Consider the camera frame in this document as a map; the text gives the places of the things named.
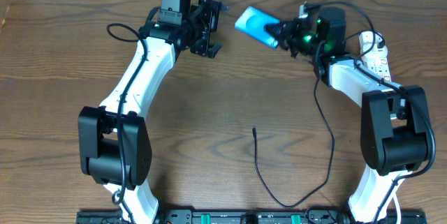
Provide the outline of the blue Galaxy smartphone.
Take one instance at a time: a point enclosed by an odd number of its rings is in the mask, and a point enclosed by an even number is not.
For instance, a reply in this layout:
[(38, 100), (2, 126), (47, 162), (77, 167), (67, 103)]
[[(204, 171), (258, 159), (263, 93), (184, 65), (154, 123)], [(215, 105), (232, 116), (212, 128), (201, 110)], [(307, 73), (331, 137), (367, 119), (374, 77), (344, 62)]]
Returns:
[(266, 30), (266, 24), (279, 24), (280, 20), (249, 6), (235, 22), (235, 28), (271, 48), (278, 47), (278, 41)]

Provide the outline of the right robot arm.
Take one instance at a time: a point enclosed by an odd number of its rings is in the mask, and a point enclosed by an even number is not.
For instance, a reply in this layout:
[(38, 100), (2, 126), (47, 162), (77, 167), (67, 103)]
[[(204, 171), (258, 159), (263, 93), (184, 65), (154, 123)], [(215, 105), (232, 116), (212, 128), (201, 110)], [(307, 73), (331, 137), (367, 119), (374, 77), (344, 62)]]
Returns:
[(425, 174), (434, 163), (436, 141), (424, 89), (379, 73), (385, 43), (374, 27), (358, 33), (360, 55), (348, 53), (345, 12), (337, 2), (303, 4), (293, 20), (266, 22), (262, 29), (292, 56), (312, 56), (318, 82), (360, 106), (366, 166), (348, 200), (349, 217), (353, 223), (384, 221), (401, 183)]

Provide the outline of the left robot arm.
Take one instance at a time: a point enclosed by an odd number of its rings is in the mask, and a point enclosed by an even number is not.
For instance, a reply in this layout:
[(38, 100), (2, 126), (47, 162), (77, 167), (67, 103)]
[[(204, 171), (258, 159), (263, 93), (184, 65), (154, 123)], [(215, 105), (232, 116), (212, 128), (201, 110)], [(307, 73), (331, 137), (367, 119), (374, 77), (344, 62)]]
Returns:
[(77, 223), (165, 223), (147, 178), (152, 148), (145, 120), (181, 52), (215, 58), (221, 44), (212, 44), (210, 35), (224, 10), (217, 0), (161, 0), (138, 30), (118, 25), (135, 35), (134, 57), (110, 95), (78, 116), (82, 173), (111, 192), (118, 209), (80, 211)]

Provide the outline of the white charger adapter plug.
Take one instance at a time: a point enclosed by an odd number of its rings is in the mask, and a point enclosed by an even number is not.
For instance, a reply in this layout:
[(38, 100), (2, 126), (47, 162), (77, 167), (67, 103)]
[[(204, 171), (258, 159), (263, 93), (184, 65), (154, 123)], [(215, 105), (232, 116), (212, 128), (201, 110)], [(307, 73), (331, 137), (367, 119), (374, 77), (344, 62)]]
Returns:
[(371, 31), (361, 32), (359, 35), (360, 53), (365, 52), (377, 53), (382, 52), (386, 48), (384, 37), (378, 33), (372, 33)]

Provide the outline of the white power strip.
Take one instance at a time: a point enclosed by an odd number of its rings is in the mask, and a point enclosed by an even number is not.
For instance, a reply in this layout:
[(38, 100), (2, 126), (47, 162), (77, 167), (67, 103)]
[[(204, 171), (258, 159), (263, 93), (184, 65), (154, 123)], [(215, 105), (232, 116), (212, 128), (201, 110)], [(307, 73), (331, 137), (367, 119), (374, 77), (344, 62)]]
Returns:
[(362, 62), (373, 73), (376, 73), (385, 81), (391, 82), (391, 74), (387, 56), (388, 48), (386, 46), (383, 46), (382, 48), (374, 46), (371, 51), (362, 57)]

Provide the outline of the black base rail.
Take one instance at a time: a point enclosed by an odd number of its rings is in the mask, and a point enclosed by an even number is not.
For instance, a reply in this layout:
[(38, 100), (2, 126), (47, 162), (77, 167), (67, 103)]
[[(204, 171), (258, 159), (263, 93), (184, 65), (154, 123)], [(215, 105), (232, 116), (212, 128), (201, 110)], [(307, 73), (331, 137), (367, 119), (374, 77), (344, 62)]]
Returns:
[[(387, 216), (377, 223), (397, 223), (396, 212), (389, 211)], [(121, 210), (116, 211), (79, 211), (75, 223), (131, 223), (124, 218)], [(166, 224), (305, 224), (305, 223), (360, 223), (355, 222), (345, 211), (335, 209), (311, 208), (306, 211), (192, 211), (190, 209), (171, 209), (157, 214), (153, 223)], [(425, 212), (402, 211), (400, 223), (427, 224)]]

